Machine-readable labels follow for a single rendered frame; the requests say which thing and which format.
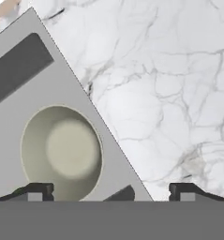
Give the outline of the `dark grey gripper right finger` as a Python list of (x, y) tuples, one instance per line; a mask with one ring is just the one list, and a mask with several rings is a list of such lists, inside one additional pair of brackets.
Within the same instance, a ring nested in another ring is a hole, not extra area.
[(194, 194), (195, 197), (203, 196), (211, 200), (224, 202), (224, 197), (209, 192), (205, 192), (204, 190), (202, 190), (193, 183), (170, 183), (169, 191), (170, 202), (184, 202), (186, 198), (184, 198), (183, 195), (187, 194)]

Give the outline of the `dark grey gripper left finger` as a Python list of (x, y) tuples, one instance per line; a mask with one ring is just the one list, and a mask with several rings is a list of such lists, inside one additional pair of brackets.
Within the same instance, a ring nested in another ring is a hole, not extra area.
[(25, 201), (25, 202), (53, 202), (53, 183), (29, 183), (24, 187), (15, 189), (12, 193), (0, 197), (4, 201)]

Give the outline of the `cream bowl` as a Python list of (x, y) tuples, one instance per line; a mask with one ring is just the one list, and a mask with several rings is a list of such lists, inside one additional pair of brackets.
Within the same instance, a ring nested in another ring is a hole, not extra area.
[(57, 201), (84, 199), (101, 175), (102, 145), (96, 130), (67, 106), (47, 107), (30, 119), (21, 157), (29, 181), (52, 183)]

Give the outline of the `grey flat board, dark slots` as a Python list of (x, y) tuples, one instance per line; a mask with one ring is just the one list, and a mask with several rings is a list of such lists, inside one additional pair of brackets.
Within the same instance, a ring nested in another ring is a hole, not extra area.
[(101, 141), (101, 175), (84, 201), (104, 200), (127, 186), (133, 187), (136, 200), (149, 200), (142, 181), (33, 9), (0, 33), (0, 197), (31, 182), (22, 165), (22, 135), (30, 119), (50, 106), (67, 106), (82, 114)]

